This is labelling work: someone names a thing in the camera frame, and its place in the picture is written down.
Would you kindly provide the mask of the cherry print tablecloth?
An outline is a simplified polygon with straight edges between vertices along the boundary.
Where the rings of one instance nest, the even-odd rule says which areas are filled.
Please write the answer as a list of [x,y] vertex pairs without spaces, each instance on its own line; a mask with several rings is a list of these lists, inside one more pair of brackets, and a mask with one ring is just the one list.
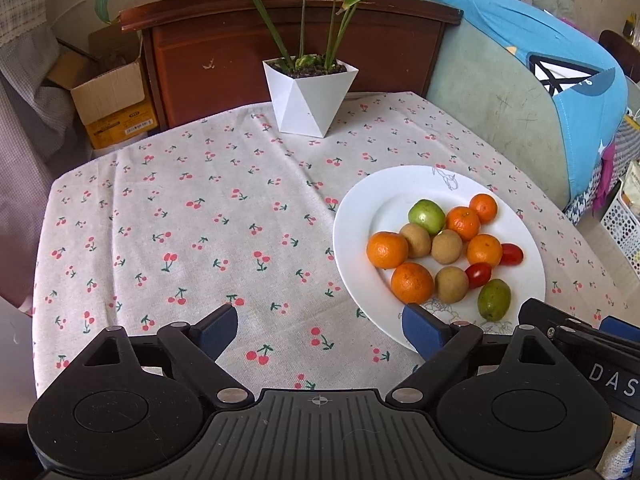
[[588,322],[630,309],[574,226],[517,166],[427,100],[343,104],[321,140],[280,133],[267,104],[192,122],[98,158],[52,186],[34,292],[47,389],[107,326],[152,334],[222,304],[238,336],[221,366],[250,388],[387,390],[418,364],[352,302],[332,226],[372,172],[463,174],[515,211],[540,249],[550,304]]

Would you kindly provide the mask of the checkered curtain fabric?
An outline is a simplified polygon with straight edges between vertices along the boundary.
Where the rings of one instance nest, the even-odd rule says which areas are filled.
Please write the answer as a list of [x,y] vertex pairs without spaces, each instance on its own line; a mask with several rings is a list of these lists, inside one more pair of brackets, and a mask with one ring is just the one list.
[[46,0],[1,0],[1,298],[32,296],[52,181],[79,156],[70,92],[46,79],[60,56]]

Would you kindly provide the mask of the brown longan fruit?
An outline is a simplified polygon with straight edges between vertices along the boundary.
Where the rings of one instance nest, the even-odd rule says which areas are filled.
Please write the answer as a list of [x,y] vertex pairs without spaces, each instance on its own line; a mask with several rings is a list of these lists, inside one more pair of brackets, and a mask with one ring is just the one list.
[[407,223],[400,229],[399,234],[408,243],[408,257],[410,259],[423,258],[431,253],[431,235],[423,226]]
[[469,278],[457,266],[445,266],[440,269],[435,278],[438,299],[443,304],[456,304],[469,291]]
[[453,230],[442,230],[432,239],[431,256],[442,266],[458,261],[463,250],[463,240]]

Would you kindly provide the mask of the cardboard box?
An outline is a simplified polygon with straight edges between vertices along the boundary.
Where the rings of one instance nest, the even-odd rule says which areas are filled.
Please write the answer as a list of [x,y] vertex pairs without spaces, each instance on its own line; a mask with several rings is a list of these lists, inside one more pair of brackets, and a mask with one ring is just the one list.
[[89,35],[89,50],[61,44],[49,70],[52,84],[70,92],[93,151],[102,155],[137,141],[158,127],[142,38],[108,25]]

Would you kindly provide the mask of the dark wooden headboard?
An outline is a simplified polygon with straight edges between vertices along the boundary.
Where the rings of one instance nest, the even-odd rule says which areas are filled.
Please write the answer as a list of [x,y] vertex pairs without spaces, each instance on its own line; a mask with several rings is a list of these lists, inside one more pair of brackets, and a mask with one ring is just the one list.
[[[326,50],[340,22],[333,0],[262,0],[288,52]],[[337,52],[358,68],[355,92],[430,86],[442,38],[460,10],[430,0],[366,0]],[[141,32],[160,126],[170,129],[269,98],[262,63],[280,52],[250,0],[156,0],[123,10],[125,32]]]

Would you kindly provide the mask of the white round plate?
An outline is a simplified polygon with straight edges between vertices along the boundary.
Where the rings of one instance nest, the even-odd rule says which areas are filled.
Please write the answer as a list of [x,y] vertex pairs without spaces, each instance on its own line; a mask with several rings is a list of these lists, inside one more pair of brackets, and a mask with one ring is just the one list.
[[521,304],[546,292],[541,255],[516,212],[436,167],[388,168],[357,183],[337,208],[333,244],[356,306],[404,347],[410,299],[446,323],[509,335]]

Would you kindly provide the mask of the green sofa cushion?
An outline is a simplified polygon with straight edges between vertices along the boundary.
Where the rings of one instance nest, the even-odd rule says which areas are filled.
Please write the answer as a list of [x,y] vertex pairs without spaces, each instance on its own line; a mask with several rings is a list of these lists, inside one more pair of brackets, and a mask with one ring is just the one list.
[[558,113],[538,79],[469,22],[442,37],[426,98],[520,168],[559,209],[570,184]]

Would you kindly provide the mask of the green-brown jujube fruit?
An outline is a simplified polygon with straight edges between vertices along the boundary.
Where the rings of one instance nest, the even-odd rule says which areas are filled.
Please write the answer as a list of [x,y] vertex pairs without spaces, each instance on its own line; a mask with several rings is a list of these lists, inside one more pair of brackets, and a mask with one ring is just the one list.
[[477,297],[478,313],[488,322],[498,322],[509,311],[511,299],[510,286],[500,278],[494,278],[480,290]]

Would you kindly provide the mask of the white geometric plant pot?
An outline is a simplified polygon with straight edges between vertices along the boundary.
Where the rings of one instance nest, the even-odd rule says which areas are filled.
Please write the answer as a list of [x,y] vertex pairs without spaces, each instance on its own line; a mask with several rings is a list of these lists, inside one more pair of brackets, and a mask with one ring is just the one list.
[[293,78],[262,62],[280,133],[323,139],[359,70],[339,62],[344,72]]

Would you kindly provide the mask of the small red cherry tomato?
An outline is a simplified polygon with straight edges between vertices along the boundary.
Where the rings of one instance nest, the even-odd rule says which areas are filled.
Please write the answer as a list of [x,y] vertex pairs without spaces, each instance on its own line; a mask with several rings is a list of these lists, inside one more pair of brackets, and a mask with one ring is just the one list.
[[469,289],[477,289],[486,285],[491,280],[492,267],[486,262],[473,263],[465,270],[469,281]]

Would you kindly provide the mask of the white perforated basket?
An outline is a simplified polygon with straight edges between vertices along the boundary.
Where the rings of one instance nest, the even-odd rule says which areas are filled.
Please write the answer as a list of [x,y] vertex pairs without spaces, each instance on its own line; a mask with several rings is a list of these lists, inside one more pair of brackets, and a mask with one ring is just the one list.
[[639,161],[633,160],[601,224],[634,274],[639,275]]

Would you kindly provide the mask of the blue printed blanket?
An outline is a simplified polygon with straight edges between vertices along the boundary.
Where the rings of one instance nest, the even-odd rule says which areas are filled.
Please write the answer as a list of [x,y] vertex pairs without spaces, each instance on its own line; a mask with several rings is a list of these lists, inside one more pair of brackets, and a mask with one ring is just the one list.
[[626,77],[612,55],[575,27],[520,0],[430,1],[462,11],[462,22],[506,48],[538,79],[558,113],[570,201],[585,192],[627,107]]

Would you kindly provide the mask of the orange tangerine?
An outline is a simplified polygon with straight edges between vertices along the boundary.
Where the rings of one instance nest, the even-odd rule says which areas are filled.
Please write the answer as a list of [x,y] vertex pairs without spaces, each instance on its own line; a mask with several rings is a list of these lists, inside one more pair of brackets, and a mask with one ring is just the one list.
[[498,204],[495,199],[488,194],[480,193],[470,200],[469,208],[477,214],[481,224],[493,222],[498,214]]
[[408,259],[405,237],[394,232],[376,232],[368,240],[367,257],[378,269],[395,269]]
[[502,259],[502,245],[490,234],[478,234],[466,246],[466,260],[469,264],[486,263],[491,269]]
[[446,229],[456,232],[464,242],[469,242],[480,232],[480,217],[470,207],[457,206],[448,211]]
[[427,268],[405,262],[395,269],[390,289],[403,304],[425,304],[434,294],[434,278]]

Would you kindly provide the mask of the green jujube fruit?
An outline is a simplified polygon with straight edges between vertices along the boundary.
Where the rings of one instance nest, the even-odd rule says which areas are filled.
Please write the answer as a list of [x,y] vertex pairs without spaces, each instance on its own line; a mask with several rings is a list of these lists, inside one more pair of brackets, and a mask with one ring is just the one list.
[[446,224],[446,214],[432,200],[418,200],[408,212],[408,220],[422,226],[431,236],[437,235]]

